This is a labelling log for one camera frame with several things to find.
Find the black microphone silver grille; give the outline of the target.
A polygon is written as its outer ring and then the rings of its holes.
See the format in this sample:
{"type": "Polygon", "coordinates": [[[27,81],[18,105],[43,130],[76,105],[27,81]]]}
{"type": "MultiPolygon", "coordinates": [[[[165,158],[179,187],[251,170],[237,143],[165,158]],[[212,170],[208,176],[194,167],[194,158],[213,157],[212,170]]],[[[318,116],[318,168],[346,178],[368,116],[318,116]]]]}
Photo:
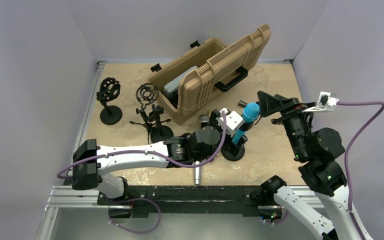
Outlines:
{"type": "Polygon", "coordinates": [[[198,117],[198,123],[200,125],[200,128],[201,129],[204,129],[206,127],[210,127],[210,117],[206,114],[201,114],[199,117],[198,117]]]}

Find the blue microphone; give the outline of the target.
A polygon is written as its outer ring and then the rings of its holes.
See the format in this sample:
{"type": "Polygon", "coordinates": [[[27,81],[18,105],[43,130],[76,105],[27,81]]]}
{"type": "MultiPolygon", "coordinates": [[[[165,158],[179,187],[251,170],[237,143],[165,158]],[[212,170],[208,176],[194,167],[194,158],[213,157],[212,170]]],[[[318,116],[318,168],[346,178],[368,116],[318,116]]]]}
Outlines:
{"type": "Polygon", "coordinates": [[[242,110],[243,124],[235,131],[232,142],[235,145],[239,144],[241,137],[252,128],[254,121],[260,115],[260,105],[255,102],[248,103],[242,110]]]}

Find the black round base stand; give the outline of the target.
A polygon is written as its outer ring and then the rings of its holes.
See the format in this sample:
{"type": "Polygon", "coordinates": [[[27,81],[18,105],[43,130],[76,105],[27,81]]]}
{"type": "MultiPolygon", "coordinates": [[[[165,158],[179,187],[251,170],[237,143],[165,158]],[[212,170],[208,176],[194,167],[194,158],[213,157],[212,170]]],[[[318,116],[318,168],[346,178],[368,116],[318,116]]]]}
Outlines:
{"type": "Polygon", "coordinates": [[[166,139],[172,138],[174,133],[172,129],[163,123],[168,123],[171,121],[170,118],[166,120],[161,120],[161,115],[164,113],[164,108],[160,105],[152,104],[152,111],[148,114],[148,123],[149,127],[149,137],[152,143],[157,143],[164,141],[166,139]]]}

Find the black tripod shock mount stand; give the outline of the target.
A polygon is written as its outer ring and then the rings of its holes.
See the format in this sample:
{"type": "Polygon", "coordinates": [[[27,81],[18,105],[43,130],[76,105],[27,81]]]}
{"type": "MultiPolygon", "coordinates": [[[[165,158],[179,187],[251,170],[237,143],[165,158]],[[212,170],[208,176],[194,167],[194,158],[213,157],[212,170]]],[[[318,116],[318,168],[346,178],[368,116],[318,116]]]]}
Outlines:
{"type": "Polygon", "coordinates": [[[138,87],[135,93],[136,100],[140,103],[140,108],[136,108],[136,114],[139,114],[144,123],[130,121],[132,125],[140,125],[147,131],[147,142],[151,143],[149,137],[150,124],[148,123],[148,115],[152,111],[152,105],[156,105],[159,96],[158,88],[152,83],[144,83],[138,87]]]}

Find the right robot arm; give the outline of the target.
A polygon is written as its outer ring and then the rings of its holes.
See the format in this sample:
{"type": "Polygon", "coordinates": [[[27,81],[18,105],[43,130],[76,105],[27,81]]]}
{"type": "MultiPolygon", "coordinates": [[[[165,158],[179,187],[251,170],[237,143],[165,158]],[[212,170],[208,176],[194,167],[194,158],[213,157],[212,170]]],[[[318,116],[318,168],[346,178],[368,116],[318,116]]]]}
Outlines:
{"type": "Polygon", "coordinates": [[[334,111],[339,101],[336,95],[322,91],[317,101],[309,103],[263,91],[257,97],[261,117],[280,113],[271,123],[284,127],[294,159],[301,164],[301,178],[320,200],[327,217],[309,206],[277,175],[261,184],[257,202],[284,207],[319,240],[371,239],[354,210],[351,182],[337,163],[337,158],[346,152],[340,134],[328,127],[312,130],[314,113],[334,111]]]}

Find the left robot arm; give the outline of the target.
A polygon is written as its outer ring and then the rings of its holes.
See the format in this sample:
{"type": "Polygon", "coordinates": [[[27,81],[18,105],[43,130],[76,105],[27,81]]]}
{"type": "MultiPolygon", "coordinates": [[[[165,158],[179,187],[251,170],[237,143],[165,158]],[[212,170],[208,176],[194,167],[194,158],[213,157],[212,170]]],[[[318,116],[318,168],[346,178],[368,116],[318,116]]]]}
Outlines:
{"type": "Polygon", "coordinates": [[[72,156],[71,187],[97,190],[122,205],[131,197],[127,180],[116,171],[139,168],[198,168],[222,151],[240,152],[242,136],[254,118],[227,108],[214,110],[207,125],[193,133],[174,136],[147,145],[113,147],[85,140],[72,156]]]}

